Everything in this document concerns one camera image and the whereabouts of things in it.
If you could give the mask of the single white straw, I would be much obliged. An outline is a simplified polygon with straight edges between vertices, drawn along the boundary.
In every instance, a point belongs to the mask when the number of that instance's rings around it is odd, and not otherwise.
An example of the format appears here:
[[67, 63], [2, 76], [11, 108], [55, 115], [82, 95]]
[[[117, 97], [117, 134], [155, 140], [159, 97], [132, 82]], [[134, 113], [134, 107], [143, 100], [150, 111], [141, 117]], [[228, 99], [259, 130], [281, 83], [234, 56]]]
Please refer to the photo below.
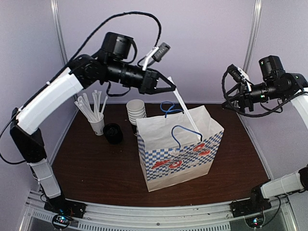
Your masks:
[[178, 102], [180, 103], [180, 106], [182, 107], [184, 115], [187, 117], [187, 119], [188, 119], [188, 121], [191, 125], [191, 128], [188, 128], [188, 127], [182, 126], [182, 125], [176, 125], [172, 128], [171, 134], [174, 135], [175, 128], [181, 128], [183, 130], [186, 130], [186, 131], [193, 133], [196, 136], [198, 141], [202, 141], [203, 136], [200, 133], [196, 123], [194, 122], [194, 120], [193, 120], [193, 118], [192, 118], [183, 98], [181, 97], [179, 91], [177, 90], [177, 87], [175, 87], [175, 90], [173, 91], [173, 93], [174, 93], [175, 97], [177, 98]]

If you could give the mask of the paper cups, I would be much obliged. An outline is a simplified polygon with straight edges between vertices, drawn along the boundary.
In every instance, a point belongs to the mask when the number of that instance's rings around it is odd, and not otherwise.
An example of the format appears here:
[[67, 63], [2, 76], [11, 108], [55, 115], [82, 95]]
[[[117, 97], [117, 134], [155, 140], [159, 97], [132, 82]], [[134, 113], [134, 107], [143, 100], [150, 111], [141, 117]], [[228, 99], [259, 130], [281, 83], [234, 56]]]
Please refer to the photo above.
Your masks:
[[145, 103], [140, 99], [134, 99], [126, 104], [128, 119], [131, 123], [133, 134], [137, 135], [137, 123], [136, 120], [140, 118], [146, 118]]

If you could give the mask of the blue checkered paper bag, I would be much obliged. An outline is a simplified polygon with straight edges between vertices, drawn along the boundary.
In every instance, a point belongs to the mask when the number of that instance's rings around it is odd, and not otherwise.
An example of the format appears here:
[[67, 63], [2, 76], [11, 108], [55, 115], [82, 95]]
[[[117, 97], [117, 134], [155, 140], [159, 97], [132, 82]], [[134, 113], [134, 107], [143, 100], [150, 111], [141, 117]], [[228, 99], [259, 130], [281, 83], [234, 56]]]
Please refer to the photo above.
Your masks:
[[149, 192], [206, 175], [224, 128], [204, 105], [189, 109], [197, 129], [182, 113], [137, 119], [140, 165]]

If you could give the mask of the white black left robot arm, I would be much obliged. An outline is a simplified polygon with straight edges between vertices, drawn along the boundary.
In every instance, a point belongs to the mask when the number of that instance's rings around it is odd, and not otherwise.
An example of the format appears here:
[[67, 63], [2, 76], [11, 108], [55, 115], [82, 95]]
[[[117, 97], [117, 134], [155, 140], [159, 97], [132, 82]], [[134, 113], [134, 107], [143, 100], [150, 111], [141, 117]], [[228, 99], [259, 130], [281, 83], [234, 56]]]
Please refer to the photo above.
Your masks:
[[59, 76], [48, 83], [22, 109], [12, 114], [10, 136], [24, 160], [35, 173], [46, 199], [59, 214], [69, 210], [69, 202], [58, 184], [47, 160], [40, 124], [67, 99], [99, 81], [120, 83], [137, 88], [140, 94], [158, 94], [175, 90], [175, 85], [159, 88], [159, 80], [167, 81], [147, 62], [138, 67], [127, 61], [133, 38], [108, 32], [101, 48], [94, 55], [80, 55], [71, 60]]

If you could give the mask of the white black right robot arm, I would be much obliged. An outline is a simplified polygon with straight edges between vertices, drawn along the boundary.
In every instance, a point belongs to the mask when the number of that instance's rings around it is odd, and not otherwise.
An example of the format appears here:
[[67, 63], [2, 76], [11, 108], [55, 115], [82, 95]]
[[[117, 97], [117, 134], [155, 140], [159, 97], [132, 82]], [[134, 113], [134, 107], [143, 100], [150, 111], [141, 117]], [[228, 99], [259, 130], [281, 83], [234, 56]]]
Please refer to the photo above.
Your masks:
[[[297, 110], [297, 119], [308, 124], [308, 79], [300, 73], [286, 72], [280, 58], [275, 55], [258, 61], [262, 82], [254, 84], [248, 74], [231, 64], [222, 77], [225, 99], [222, 107], [249, 118], [262, 118], [283, 113], [291, 104]], [[308, 168], [262, 183], [251, 190], [247, 209], [257, 212], [270, 207], [270, 199], [285, 194], [301, 193], [308, 189]]]

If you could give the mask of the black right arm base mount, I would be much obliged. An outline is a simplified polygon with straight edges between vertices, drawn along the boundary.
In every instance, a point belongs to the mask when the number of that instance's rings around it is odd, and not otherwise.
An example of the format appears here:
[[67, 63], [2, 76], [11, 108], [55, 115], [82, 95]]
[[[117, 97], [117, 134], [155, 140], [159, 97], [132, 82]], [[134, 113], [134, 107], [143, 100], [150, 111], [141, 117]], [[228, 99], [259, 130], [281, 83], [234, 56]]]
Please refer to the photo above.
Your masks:
[[268, 210], [271, 208], [271, 203], [269, 199], [262, 197], [257, 199], [251, 196], [249, 199], [233, 201], [230, 206], [233, 217], [237, 218]]

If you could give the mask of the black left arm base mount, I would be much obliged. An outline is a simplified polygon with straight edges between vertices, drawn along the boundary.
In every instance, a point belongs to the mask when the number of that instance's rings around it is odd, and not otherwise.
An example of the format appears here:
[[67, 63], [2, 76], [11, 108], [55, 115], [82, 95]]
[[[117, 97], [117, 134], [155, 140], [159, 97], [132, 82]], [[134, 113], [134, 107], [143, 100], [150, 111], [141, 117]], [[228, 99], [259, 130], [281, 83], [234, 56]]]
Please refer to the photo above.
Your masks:
[[55, 198], [46, 198], [47, 202], [44, 209], [74, 218], [83, 218], [86, 210], [86, 204], [67, 200], [64, 195]]

